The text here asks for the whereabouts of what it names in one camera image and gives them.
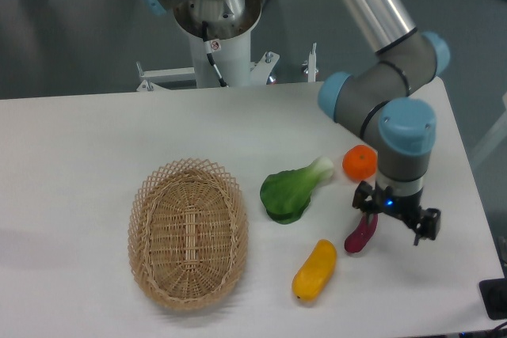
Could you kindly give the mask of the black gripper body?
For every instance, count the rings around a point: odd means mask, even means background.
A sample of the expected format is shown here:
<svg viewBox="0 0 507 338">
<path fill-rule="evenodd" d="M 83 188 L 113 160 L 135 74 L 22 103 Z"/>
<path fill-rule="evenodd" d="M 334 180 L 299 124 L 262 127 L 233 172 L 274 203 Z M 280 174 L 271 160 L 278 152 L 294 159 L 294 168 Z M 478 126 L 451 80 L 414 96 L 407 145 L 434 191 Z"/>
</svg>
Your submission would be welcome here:
<svg viewBox="0 0 507 338">
<path fill-rule="evenodd" d="M 382 189 L 375 185 L 374 204 L 378 213 L 384 213 L 405 223 L 419 222 L 423 190 L 408 195 L 396 196 L 390 187 Z"/>
</svg>

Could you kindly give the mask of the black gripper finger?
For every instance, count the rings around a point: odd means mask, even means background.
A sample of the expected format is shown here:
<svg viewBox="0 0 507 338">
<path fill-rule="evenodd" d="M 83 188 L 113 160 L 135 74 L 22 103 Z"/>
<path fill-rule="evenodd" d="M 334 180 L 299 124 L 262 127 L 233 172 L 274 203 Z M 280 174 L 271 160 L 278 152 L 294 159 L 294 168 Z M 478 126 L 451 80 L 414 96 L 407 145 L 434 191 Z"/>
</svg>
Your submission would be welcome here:
<svg viewBox="0 0 507 338">
<path fill-rule="evenodd" d="M 375 201 L 375 189 L 362 180 L 353 195 L 353 208 L 362 213 L 361 223 L 365 231 L 375 231 L 380 213 L 379 205 Z"/>
<path fill-rule="evenodd" d="M 440 232 L 440 210 L 436 208 L 417 207 L 403 217 L 406 226 L 415 234 L 414 246 L 420 240 L 435 241 Z"/>
</svg>

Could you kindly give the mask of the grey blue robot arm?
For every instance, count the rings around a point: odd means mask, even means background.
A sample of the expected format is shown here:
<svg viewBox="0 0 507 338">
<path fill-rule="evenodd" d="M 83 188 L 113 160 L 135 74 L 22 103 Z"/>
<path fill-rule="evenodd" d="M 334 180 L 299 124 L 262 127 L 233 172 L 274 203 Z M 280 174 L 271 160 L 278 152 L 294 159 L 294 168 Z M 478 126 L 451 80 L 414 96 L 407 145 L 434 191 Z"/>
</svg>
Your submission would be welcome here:
<svg viewBox="0 0 507 338">
<path fill-rule="evenodd" d="M 261 16 L 260 0 L 144 0 L 157 15 L 173 11 L 189 37 L 200 88 L 264 85 L 250 63 L 250 32 Z M 361 182 L 353 206 L 368 237 L 379 214 L 405 223 L 417 240 L 433 240 L 441 213 L 423 208 L 423 179 L 436 138 L 436 116 L 413 94 L 448 65 L 448 45 L 433 32 L 419 32 L 400 0 L 344 0 L 377 56 L 353 77 L 329 76 L 318 105 L 334 122 L 378 152 L 374 184 Z"/>
</svg>

